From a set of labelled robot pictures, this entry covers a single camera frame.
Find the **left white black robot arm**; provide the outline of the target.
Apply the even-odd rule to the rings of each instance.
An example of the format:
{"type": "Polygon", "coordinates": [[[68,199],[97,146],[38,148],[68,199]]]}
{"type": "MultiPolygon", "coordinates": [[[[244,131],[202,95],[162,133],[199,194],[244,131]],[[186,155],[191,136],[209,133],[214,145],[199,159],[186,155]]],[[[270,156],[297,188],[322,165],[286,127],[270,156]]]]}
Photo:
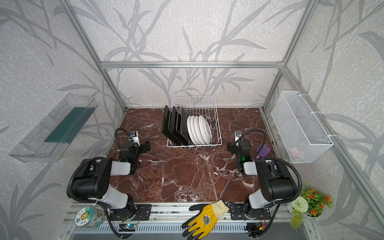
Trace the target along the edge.
{"type": "Polygon", "coordinates": [[[148,220],[150,205],[136,205],[131,195],[110,185],[114,176],[131,176],[141,166],[139,157],[151,150],[150,141],[141,144],[137,131],[115,130],[118,158],[94,157],[81,162],[72,174],[67,196],[79,203],[101,206],[108,220],[123,221],[135,217],[148,220]]]}

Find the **black square floral plate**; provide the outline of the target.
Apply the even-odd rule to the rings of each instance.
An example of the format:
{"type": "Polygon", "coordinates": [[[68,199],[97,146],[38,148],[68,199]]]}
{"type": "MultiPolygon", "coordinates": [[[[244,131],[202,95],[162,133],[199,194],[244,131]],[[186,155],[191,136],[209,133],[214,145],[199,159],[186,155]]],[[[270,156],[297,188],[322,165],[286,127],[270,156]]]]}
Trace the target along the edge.
{"type": "Polygon", "coordinates": [[[175,106],[172,108],[170,132],[179,146],[184,146],[187,143],[186,138],[181,133],[181,114],[175,106]]]}
{"type": "Polygon", "coordinates": [[[164,108],[164,116],[162,122],[162,133],[174,144],[177,145],[177,139],[170,132],[170,118],[171,118],[171,110],[165,105],[164,108]]]}

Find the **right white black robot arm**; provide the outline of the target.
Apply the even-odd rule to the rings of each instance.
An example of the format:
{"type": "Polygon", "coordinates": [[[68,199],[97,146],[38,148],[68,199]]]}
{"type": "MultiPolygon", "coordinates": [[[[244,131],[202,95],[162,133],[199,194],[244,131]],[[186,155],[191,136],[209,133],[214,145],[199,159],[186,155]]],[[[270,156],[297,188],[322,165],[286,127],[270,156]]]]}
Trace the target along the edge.
{"type": "Polygon", "coordinates": [[[242,204],[229,203],[232,220],[270,220],[270,209],[279,204],[287,204],[297,199],[302,191],[303,182],[293,165],[280,158],[260,158],[267,141],[265,131],[251,129],[244,134],[235,132],[235,141],[227,143],[227,151],[237,157],[237,169],[247,176],[256,176],[260,188],[246,197],[242,204]],[[263,142],[257,148],[256,156],[251,154],[251,141],[245,136],[258,132],[263,142]]]}

